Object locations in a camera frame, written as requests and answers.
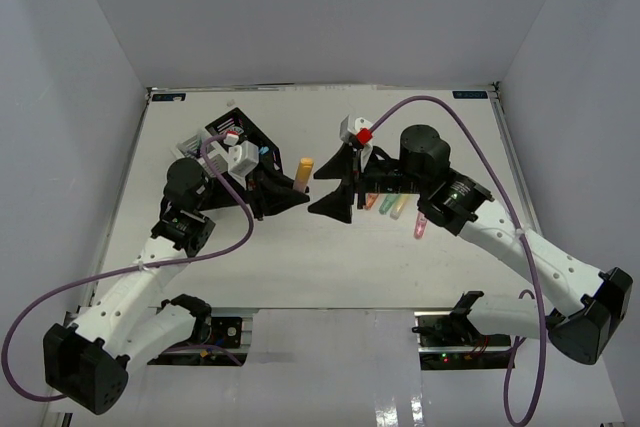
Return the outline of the pale yellow highlighter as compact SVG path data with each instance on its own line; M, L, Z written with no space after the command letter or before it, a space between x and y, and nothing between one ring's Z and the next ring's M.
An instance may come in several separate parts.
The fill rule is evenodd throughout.
M410 199L410 195L409 194L400 194L396 201L394 202L391 211L390 211L390 217L394 220L398 220L400 218L400 216L402 215L408 201Z

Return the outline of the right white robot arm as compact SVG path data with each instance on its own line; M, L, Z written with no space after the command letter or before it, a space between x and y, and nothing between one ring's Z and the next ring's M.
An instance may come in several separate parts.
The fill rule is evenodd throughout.
M472 346L491 335L548 340L566 357L593 365L624 319L633 280L620 268L607 272L577 260L531 230L516 226L488 189L450 165L450 146L427 125L400 136L399 156L363 146L368 130L346 133L343 144L314 175L336 179L337 189L309 212L349 224L373 193L415 194L428 223L492 255L530 283L538 283L552 310L539 315L535 300L481 291L461 296L447 318L414 332Z

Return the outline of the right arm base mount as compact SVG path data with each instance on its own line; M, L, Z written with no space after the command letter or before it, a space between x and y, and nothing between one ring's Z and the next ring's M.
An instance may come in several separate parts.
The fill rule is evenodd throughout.
M456 329L446 312L418 312L412 332L422 371L504 370L513 348L508 335Z

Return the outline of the pink orange-tip highlighter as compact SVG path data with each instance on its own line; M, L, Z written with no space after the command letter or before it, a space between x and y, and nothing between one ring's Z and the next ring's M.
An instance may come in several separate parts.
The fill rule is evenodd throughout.
M314 160L309 157L301 158L294 178L293 189L305 193L314 168Z

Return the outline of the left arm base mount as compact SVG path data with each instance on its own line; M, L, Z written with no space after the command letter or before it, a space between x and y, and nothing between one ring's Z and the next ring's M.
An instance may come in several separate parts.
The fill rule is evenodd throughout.
M184 341L151 360L149 365L241 367L250 344L250 331L242 317L213 317L201 342Z

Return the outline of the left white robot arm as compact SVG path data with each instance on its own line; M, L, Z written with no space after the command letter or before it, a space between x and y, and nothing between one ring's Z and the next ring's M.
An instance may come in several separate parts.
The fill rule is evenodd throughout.
M242 196L192 158L174 161L166 178L159 220L134 270L43 339L47 384L96 415L115 405L130 373L175 344L199 346L211 334L210 306L188 295L166 302L147 321L141 318L208 242L215 224L205 211L226 205L225 193Z

